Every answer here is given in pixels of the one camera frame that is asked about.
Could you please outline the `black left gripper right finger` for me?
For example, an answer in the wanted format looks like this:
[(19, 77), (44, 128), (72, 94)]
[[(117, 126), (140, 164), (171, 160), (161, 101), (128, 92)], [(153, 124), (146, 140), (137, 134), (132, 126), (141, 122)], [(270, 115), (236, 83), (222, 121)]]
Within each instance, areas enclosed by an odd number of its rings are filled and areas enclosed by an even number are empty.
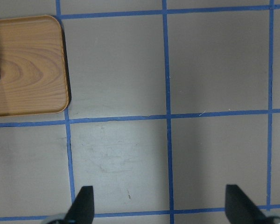
[(225, 215), (230, 224), (269, 224), (264, 213), (236, 184), (225, 188)]

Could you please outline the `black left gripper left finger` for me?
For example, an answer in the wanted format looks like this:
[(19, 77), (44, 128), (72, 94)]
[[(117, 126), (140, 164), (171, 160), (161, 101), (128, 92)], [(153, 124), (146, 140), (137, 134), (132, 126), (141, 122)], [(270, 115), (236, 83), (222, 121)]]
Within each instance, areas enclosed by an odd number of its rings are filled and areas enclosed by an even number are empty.
[(92, 186), (83, 186), (64, 217), (66, 224), (92, 224), (94, 193)]

